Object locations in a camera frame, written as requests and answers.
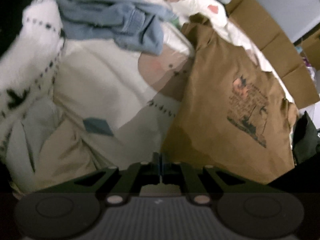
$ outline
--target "ribbed gray surface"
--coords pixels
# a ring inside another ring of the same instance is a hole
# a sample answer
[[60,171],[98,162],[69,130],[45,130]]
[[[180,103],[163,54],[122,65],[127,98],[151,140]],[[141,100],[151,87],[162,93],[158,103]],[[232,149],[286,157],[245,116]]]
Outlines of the ribbed gray surface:
[[[231,232],[208,207],[191,205],[184,196],[134,197],[109,208],[100,223],[77,240],[232,240],[248,239]],[[293,236],[285,239],[296,239]]]

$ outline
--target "blue denim garment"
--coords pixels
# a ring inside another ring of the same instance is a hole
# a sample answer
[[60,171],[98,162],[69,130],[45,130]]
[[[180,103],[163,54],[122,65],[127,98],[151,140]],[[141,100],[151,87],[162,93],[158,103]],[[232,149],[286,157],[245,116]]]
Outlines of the blue denim garment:
[[114,39],[129,50],[161,54],[163,31],[160,20],[176,15],[144,0],[56,0],[67,38]]

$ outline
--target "beige fabric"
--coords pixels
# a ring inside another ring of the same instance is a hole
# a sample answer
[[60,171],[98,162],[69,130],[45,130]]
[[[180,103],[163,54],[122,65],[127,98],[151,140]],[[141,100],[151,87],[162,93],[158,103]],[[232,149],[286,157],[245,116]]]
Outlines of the beige fabric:
[[96,171],[91,151],[74,125],[64,120],[39,154],[35,179],[38,189],[54,186]]
[[251,54],[220,38],[201,15],[190,19],[182,33],[195,46],[195,63],[162,152],[269,183],[294,168],[289,134],[297,107]]

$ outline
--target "brown shirt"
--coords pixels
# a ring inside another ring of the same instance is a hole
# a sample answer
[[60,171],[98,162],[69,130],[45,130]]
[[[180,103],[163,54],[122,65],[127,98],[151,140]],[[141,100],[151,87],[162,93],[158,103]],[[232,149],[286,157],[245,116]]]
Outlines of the brown shirt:
[[162,151],[172,161],[213,164],[269,183],[294,168],[289,134],[297,107],[272,73],[220,38],[208,19],[190,20],[181,31],[196,57]]

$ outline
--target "silver screw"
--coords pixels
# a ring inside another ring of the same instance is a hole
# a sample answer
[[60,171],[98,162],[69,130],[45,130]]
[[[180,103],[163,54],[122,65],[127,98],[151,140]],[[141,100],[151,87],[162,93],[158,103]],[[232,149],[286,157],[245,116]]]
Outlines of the silver screw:
[[107,198],[109,204],[120,204],[123,201],[123,198],[118,195],[113,195]]
[[208,204],[210,202],[210,198],[206,195],[198,195],[193,199],[197,204]]

